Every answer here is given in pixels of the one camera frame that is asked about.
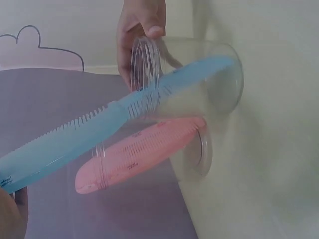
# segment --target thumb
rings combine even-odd
[[[143,28],[145,36],[150,38],[157,38],[164,35],[164,27],[161,26],[156,11],[156,7],[141,7],[136,16]]]

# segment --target hand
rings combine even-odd
[[[124,0],[117,28],[118,70],[130,90],[131,51],[136,37],[165,36],[165,0]]]
[[[27,188],[9,195],[0,188],[0,239],[23,239],[28,222]]]

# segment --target gray surface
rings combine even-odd
[[[0,72],[0,156],[127,94],[118,76],[50,69]],[[112,144],[145,125],[127,125]],[[169,161],[108,190],[79,195],[77,170],[89,152],[29,187],[26,239],[195,239]]]

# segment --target comb teeth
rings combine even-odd
[[[172,119],[125,138],[107,148],[105,156],[100,153],[79,169],[75,179],[76,191],[91,193],[152,168],[183,149],[205,125],[205,120],[198,117]],[[102,172],[96,174],[97,168],[102,168]]]

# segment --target finger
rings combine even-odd
[[[119,47],[117,52],[117,64],[120,75],[125,84],[131,89],[131,51],[126,48]]]
[[[161,26],[164,27],[163,36],[166,36],[166,2],[165,1],[161,1],[158,8],[157,16],[160,19],[159,21],[161,23]]]
[[[14,195],[15,203],[20,211],[24,220],[28,219],[28,190],[27,188],[22,188],[15,192]]]
[[[147,37],[157,38],[164,35],[164,25],[157,15],[158,6],[149,3],[147,0],[141,2],[136,8],[136,18],[140,22]]]

